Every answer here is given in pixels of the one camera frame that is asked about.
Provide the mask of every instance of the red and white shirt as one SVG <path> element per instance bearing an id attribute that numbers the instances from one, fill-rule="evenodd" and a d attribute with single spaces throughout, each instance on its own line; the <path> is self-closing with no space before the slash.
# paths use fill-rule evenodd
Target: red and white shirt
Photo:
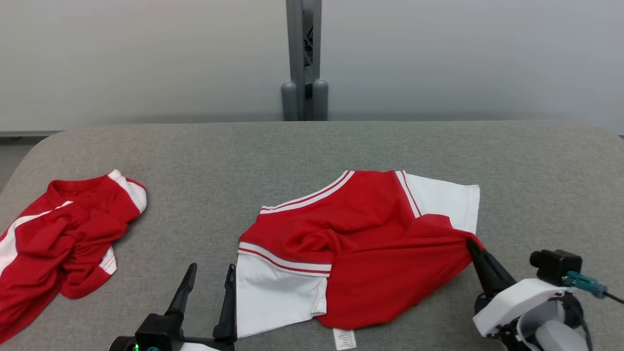
<path id="1" fill-rule="evenodd" d="M 52 181 L 0 236 L 0 344 L 59 292 L 79 299 L 117 269 L 112 243 L 147 205 L 144 187 L 115 170 Z"/>
<path id="2" fill-rule="evenodd" d="M 404 171 L 346 171 L 262 207 L 240 237 L 238 336 L 313 317 L 341 329 L 389 322 L 470 264 L 478 211 L 477 185 Z"/>

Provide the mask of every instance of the white partition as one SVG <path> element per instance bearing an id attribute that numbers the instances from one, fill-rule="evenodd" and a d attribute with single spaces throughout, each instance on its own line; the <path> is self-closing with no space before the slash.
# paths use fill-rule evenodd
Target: white partition
<path id="1" fill-rule="evenodd" d="M 0 2 L 0 132 L 280 121 L 286 81 L 284 0 Z"/>
<path id="2" fill-rule="evenodd" d="M 323 0 L 329 120 L 571 119 L 624 134 L 622 0 Z"/>

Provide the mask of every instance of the teal connector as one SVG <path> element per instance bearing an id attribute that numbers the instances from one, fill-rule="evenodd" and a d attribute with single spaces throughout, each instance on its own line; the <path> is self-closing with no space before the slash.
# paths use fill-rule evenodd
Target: teal connector
<path id="1" fill-rule="evenodd" d="M 590 277 L 586 277 L 581 273 L 576 273 L 573 271 L 568 272 L 568 275 L 563 280 L 564 284 L 569 287 L 575 287 L 581 290 L 589 291 L 595 297 L 599 299 L 605 298 L 605 292 L 607 291 L 607 287 L 605 285 L 599 284 L 595 279 Z"/>

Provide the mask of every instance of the gray table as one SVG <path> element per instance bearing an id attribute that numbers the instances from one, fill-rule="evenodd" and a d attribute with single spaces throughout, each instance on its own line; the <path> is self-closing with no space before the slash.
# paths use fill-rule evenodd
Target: gray table
<path id="1" fill-rule="evenodd" d="M 594 127 L 534 122 L 275 122 L 114 126 L 56 134 L 37 145 L 0 195 L 0 226 L 53 179 L 119 169 L 149 203 L 115 244 L 118 270 L 80 300 L 58 296 L 3 351 L 100 351 L 164 312 L 197 262 L 187 335 L 208 336 L 236 260 L 238 236 L 261 205 L 314 192 L 345 169 L 405 169 L 479 184 L 478 235 L 518 279 L 529 255 L 565 249 L 624 295 L 624 142 Z M 474 328 L 480 292 L 465 270 L 391 324 L 356 331 L 358 350 L 500 350 Z M 579 294 L 596 350 L 621 350 L 624 307 Z M 240 340 L 238 350 L 334 350 L 312 320 Z"/>

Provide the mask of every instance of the white tag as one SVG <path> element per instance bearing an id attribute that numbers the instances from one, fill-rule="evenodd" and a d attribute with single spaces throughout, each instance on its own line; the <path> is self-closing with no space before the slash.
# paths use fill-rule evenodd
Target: white tag
<path id="1" fill-rule="evenodd" d="M 334 328 L 334 341 L 336 342 L 336 350 L 355 349 L 358 345 L 355 343 L 355 333 L 353 330 L 342 330 Z"/>

